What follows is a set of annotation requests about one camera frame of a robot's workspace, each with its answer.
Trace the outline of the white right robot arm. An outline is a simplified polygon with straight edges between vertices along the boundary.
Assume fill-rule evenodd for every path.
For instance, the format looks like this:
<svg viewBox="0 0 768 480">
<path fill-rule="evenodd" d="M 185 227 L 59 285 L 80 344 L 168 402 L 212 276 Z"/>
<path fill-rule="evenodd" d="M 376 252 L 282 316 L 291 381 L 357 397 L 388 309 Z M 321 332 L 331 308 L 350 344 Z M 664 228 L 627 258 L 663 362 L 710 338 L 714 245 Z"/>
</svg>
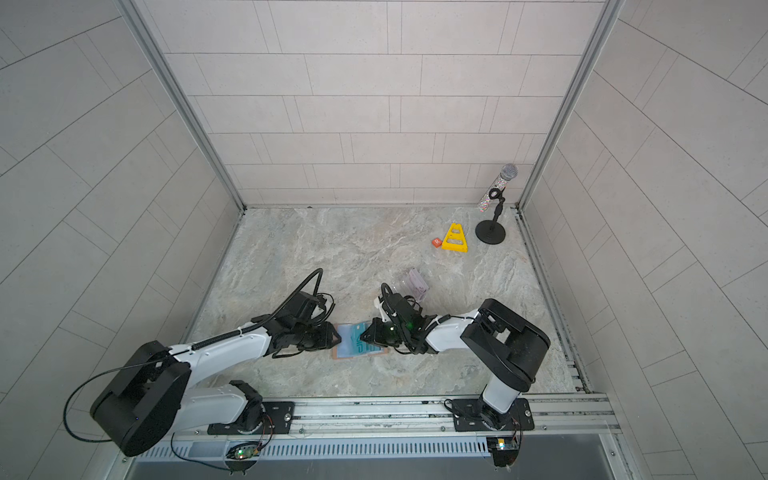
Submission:
<svg viewBox="0 0 768 480">
<path fill-rule="evenodd" d="M 461 315 L 425 315 L 414 297 L 384 284 L 375 305 L 380 315 L 361 334 L 363 342 L 403 355 L 472 352 L 491 372 L 489 382 L 478 399 L 448 399 L 444 407 L 455 419 L 491 431 L 523 429 L 515 402 L 530 390 L 551 346 L 543 330 L 492 298 Z"/>
</svg>

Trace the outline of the aluminium corner post right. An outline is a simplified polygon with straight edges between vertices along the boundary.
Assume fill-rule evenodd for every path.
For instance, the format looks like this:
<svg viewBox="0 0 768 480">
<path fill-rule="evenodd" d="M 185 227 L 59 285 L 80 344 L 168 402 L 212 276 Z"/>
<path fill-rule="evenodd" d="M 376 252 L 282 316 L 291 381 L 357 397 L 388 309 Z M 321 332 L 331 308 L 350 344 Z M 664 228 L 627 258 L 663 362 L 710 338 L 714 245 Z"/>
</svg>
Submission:
<svg viewBox="0 0 768 480">
<path fill-rule="evenodd" d="M 553 151 L 557 146 L 559 137 L 566 127 L 568 119 L 576 106 L 579 96 L 581 95 L 588 81 L 588 78 L 596 65 L 601 50 L 610 35 L 611 29 L 617 21 L 622 5 L 623 1 L 621 0 L 608 0 L 605 2 L 600 12 L 595 28 L 589 37 L 584 53 L 580 58 L 577 69 L 568 86 L 553 125 L 546 136 L 545 142 L 534 165 L 531 176 L 523 190 L 520 201 L 518 202 L 517 210 L 520 213 L 526 209 L 532 200 L 533 194 L 544 173 L 547 162 L 552 156 Z"/>
</svg>

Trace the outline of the right circuit board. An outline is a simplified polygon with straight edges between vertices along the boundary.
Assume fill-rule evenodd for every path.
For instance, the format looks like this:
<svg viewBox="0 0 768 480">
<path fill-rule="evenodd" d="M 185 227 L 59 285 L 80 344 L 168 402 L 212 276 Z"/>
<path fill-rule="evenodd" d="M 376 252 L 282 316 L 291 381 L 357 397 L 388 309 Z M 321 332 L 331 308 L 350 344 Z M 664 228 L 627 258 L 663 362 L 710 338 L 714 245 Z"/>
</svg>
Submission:
<svg viewBox="0 0 768 480">
<path fill-rule="evenodd" d="M 516 437 L 487 437 L 487 449 L 497 468 L 511 467 L 518 458 L 521 442 Z"/>
</svg>

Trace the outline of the aluminium corner post left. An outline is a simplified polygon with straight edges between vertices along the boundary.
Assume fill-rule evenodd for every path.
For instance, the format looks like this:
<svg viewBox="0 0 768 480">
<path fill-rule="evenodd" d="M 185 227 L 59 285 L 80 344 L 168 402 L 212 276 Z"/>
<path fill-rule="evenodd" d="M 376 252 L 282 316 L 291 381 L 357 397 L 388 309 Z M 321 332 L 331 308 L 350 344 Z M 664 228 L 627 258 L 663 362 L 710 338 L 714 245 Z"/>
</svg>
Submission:
<svg viewBox="0 0 768 480">
<path fill-rule="evenodd" d="M 211 143 L 209 136 L 204 131 L 203 124 L 192 108 L 189 98 L 185 95 L 179 82 L 174 76 L 169 63 L 165 59 L 158 43 L 153 38 L 135 2 L 116 0 L 115 3 L 125 19 L 129 30 L 155 71 L 159 82 L 176 107 L 177 112 L 189 130 L 192 138 L 195 140 L 203 156 L 214 169 L 235 205 L 238 207 L 240 215 L 243 215 L 246 206 L 239 195 L 231 176 L 226 171 L 220 156 Z"/>
</svg>

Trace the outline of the black microphone stand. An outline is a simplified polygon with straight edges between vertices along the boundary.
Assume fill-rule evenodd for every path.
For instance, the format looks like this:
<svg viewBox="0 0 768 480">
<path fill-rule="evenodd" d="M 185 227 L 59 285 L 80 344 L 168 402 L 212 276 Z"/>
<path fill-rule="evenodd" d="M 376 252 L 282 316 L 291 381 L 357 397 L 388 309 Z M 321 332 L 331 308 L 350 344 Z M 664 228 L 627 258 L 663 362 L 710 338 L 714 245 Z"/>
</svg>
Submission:
<svg viewBox="0 0 768 480">
<path fill-rule="evenodd" d="M 506 230 L 499 223 L 505 204 L 504 189 L 492 188 L 489 191 L 489 198 L 498 201 L 493 218 L 479 222 L 475 227 L 475 235 L 484 244 L 498 245 L 506 238 Z"/>
</svg>

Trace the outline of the glittery silver microphone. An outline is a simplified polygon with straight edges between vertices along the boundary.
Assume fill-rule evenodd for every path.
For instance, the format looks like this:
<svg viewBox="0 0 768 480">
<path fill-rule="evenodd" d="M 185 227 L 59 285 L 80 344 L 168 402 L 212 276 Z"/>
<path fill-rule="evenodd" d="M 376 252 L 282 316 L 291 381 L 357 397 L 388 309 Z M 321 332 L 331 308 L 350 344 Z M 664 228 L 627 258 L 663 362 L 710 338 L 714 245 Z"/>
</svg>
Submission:
<svg viewBox="0 0 768 480">
<path fill-rule="evenodd" d="M 491 186 L 484 193 L 483 197 L 478 203 L 478 209 L 481 212 L 485 212 L 490 206 L 491 201 L 493 199 L 496 199 L 499 196 L 499 194 L 496 193 L 496 190 L 498 190 L 499 192 L 503 192 L 507 184 L 511 180 L 515 179 L 517 175 L 518 175 L 518 168 L 516 165 L 511 163 L 505 164 L 500 170 L 496 179 L 491 184 Z"/>
</svg>

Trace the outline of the pink leather card holder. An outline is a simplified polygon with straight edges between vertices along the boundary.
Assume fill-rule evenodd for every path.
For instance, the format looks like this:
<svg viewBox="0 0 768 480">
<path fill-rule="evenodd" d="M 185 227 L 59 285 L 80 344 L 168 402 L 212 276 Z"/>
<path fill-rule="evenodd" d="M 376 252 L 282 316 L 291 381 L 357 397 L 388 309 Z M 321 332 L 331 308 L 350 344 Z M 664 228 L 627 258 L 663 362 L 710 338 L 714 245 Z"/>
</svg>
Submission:
<svg viewBox="0 0 768 480">
<path fill-rule="evenodd" d="M 371 321 L 336 325 L 335 328 L 341 338 L 341 342 L 333 347 L 332 358 L 334 360 L 345 360 L 387 354 L 389 352 L 388 348 L 372 345 L 361 339 L 361 335 L 370 325 Z"/>
</svg>

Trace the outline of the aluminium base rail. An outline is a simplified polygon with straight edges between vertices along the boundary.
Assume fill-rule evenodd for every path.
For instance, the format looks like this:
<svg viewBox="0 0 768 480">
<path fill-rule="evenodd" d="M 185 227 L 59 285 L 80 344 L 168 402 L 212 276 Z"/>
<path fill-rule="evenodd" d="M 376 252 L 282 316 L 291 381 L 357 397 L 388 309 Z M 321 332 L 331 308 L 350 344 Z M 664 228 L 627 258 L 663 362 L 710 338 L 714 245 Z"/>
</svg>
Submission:
<svg viewBox="0 0 768 480">
<path fill-rule="evenodd" d="M 499 415 L 468 396 L 247 399 L 212 389 L 190 401 L 160 401 L 108 413 L 100 425 L 120 449 L 135 456 L 173 433 L 395 437 L 476 434 L 578 434 L 619 431 L 608 399 L 598 394 L 534 394 L 517 398 Z"/>
</svg>

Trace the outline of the left green circuit board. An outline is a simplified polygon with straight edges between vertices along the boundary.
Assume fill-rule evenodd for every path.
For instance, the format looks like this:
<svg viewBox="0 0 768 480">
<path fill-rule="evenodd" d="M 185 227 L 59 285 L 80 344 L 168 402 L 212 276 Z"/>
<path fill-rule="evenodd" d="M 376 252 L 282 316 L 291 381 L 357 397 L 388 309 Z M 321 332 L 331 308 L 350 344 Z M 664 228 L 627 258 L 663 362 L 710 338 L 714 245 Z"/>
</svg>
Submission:
<svg viewBox="0 0 768 480">
<path fill-rule="evenodd" d="M 260 442 L 245 442 L 232 446 L 226 453 L 226 458 L 231 461 L 249 461 L 257 458 L 262 449 Z"/>
</svg>

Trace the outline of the yellow triangular cone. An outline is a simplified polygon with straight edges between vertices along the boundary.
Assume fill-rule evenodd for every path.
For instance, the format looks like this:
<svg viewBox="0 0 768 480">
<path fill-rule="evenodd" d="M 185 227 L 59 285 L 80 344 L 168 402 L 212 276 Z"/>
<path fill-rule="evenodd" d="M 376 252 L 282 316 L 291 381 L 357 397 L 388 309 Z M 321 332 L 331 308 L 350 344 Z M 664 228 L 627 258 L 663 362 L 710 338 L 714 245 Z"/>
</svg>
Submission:
<svg viewBox="0 0 768 480">
<path fill-rule="evenodd" d="M 468 252 L 468 243 L 461 224 L 451 224 L 442 241 L 441 249 L 460 253 Z"/>
</svg>

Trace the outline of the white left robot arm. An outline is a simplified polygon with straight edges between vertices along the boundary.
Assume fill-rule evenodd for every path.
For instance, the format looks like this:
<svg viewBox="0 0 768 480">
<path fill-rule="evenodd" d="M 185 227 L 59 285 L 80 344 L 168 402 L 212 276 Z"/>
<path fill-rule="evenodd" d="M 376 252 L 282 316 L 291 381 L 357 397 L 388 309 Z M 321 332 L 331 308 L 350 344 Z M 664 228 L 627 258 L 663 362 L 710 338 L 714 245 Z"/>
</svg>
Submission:
<svg viewBox="0 0 768 480">
<path fill-rule="evenodd" d="M 127 456 L 149 450 L 169 434 L 196 427 L 212 433 L 250 434 L 269 426 L 258 391 L 243 380 L 222 387 L 203 381 L 263 357 L 330 350 L 341 341 L 330 314 L 331 295 L 297 292 L 273 314 L 194 344 L 139 347 L 116 371 L 90 408 L 91 418 Z"/>
</svg>

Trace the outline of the aluminium corner post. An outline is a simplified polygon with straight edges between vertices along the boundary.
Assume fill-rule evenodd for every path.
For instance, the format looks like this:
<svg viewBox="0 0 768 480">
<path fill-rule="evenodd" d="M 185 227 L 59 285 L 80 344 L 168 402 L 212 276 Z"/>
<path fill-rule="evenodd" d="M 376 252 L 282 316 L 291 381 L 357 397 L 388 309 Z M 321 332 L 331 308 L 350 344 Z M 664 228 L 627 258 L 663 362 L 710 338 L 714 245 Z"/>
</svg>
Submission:
<svg viewBox="0 0 768 480">
<path fill-rule="evenodd" d="M 159 82 L 176 107 L 177 112 L 189 130 L 192 138 L 195 140 L 203 156 L 214 169 L 235 205 L 238 207 L 240 215 L 243 215 L 246 206 L 239 195 L 231 176 L 226 171 L 220 156 L 211 143 L 209 136 L 204 131 L 203 124 L 192 108 L 189 98 L 185 95 L 179 82 L 174 76 L 169 63 L 165 59 L 158 43 L 153 38 L 135 2 L 116 0 L 115 3 L 125 19 L 129 30 L 155 71 Z"/>
<path fill-rule="evenodd" d="M 547 162 L 552 156 L 553 151 L 557 146 L 559 137 L 566 127 L 568 119 L 576 106 L 579 96 L 581 95 L 588 81 L 588 78 L 596 65 L 601 50 L 610 35 L 611 29 L 617 21 L 622 5 L 623 1 L 621 0 L 608 0 L 605 2 L 600 12 L 595 28 L 589 37 L 584 53 L 580 58 L 577 69 L 568 86 L 553 125 L 546 136 L 545 142 L 534 165 L 531 176 L 523 190 L 520 201 L 518 202 L 517 210 L 520 213 L 526 209 L 532 200 L 533 194 L 544 173 Z"/>
</svg>

